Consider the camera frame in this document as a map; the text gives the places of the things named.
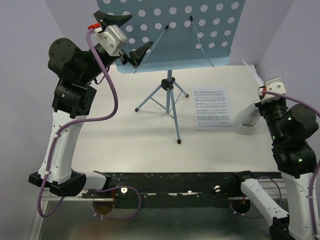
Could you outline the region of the grey metronome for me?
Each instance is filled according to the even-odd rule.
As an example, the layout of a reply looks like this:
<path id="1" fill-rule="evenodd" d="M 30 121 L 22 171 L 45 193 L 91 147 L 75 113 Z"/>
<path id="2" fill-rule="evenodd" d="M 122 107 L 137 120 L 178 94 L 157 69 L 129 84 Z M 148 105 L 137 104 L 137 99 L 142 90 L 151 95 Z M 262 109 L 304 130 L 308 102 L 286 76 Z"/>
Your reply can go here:
<path id="1" fill-rule="evenodd" d="M 243 136 L 253 135 L 260 117 L 261 115 L 258 107 L 254 103 L 250 104 L 235 116 L 235 133 Z"/>

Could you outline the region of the sheet music page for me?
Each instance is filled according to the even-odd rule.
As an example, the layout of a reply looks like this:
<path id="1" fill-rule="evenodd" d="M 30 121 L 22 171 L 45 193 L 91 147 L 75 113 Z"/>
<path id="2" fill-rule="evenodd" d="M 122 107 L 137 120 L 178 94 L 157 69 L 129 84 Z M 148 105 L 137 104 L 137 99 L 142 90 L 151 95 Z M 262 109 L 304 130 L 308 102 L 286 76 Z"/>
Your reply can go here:
<path id="1" fill-rule="evenodd" d="M 264 81 L 262 78 L 257 74 L 256 70 L 251 68 L 249 64 L 247 64 L 244 60 L 242 60 L 248 71 L 252 74 L 252 76 L 255 78 L 257 81 L 259 87 L 263 87 L 265 85 Z"/>
<path id="2" fill-rule="evenodd" d="M 194 87 L 192 97 L 196 130 L 234 130 L 234 118 L 225 87 Z"/>

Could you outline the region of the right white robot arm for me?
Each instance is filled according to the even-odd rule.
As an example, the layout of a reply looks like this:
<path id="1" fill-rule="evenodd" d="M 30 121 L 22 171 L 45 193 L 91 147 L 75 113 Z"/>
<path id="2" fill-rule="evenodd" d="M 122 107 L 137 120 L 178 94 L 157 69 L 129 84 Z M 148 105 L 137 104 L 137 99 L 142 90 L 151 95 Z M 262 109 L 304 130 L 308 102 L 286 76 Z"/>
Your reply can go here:
<path id="1" fill-rule="evenodd" d="M 285 98 L 254 104 L 266 121 L 272 156 L 284 182 L 288 210 L 276 203 L 250 171 L 235 174 L 230 191 L 245 195 L 265 219 L 273 240 L 318 240 L 320 217 L 315 190 L 319 170 L 307 143 L 318 129 L 316 112 L 305 104 L 287 108 Z"/>

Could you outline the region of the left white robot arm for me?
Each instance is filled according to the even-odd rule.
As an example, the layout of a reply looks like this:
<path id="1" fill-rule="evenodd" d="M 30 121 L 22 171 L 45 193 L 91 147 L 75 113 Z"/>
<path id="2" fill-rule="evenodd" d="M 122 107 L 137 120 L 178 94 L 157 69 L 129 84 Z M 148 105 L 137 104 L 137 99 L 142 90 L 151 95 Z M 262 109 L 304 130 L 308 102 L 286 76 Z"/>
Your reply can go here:
<path id="1" fill-rule="evenodd" d="M 111 185 L 102 173 L 72 169 L 79 133 L 90 121 L 97 93 L 91 83 L 100 74 L 110 80 L 107 69 L 117 60 L 137 68 L 152 46 L 147 42 L 129 53 L 124 51 L 128 39 L 121 27 L 132 18 L 131 14 L 96 11 L 94 18 L 96 23 L 88 27 L 86 38 L 95 37 L 97 44 L 90 44 L 89 50 L 81 50 L 68 38 L 55 40 L 48 50 L 48 68 L 59 78 L 52 102 L 52 130 L 43 163 L 28 181 L 59 197 L 74 197 L 83 190 L 93 190 L 101 198 L 110 194 Z"/>

